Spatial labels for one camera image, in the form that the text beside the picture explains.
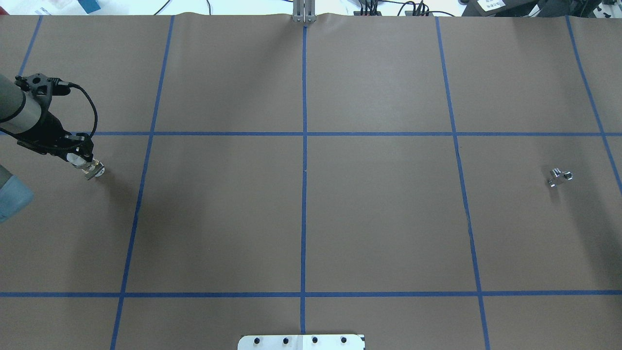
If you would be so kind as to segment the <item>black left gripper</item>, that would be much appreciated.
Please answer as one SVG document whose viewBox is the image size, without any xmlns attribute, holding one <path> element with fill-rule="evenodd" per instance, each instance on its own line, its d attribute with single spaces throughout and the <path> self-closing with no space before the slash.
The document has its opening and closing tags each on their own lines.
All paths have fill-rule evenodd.
<svg viewBox="0 0 622 350">
<path fill-rule="evenodd" d="M 82 168 L 86 161 L 93 161 L 95 146 L 91 135 L 89 133 L 72 135 L 51 113 L 47 113 L 42 122 L 17 136 L 17 145 L 41 155 L 60 157 L 74 168 Z"/>
</svg>

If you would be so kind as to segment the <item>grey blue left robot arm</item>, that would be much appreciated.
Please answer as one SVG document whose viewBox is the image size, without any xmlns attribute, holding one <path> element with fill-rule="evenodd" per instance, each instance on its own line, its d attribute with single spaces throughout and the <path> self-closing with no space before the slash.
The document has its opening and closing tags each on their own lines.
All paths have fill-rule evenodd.
<svg viewBox="0 0 622 350">
<path fill-rule="evenodd" d="M 84 94 L 93 115 L 90 133 L 71 133 L 50 111 L 53 97 L 67 96 L 71 89 Z M 86 90 L 78 84 L 36 73 L 13 79 L 1 76 L 1 132 L 19 146 L 41 155 L 51 155 L 80 169 L 87 180 L 100 177 L 105 166 L 93 155 L 92 137 L 98 126 L 98 112 Z"/>
</svg>

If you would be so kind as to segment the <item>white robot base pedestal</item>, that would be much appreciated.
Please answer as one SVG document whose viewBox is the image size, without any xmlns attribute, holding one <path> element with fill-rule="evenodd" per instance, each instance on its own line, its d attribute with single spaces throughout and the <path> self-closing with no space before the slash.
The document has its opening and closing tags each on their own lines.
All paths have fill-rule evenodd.
<svg viewBox="0 0 622 350">
<path fill-rule="evenodd" d="M 249 335 L 238 341 L 238 350 L 365 350 L 359 334 Z"/>
</svg>

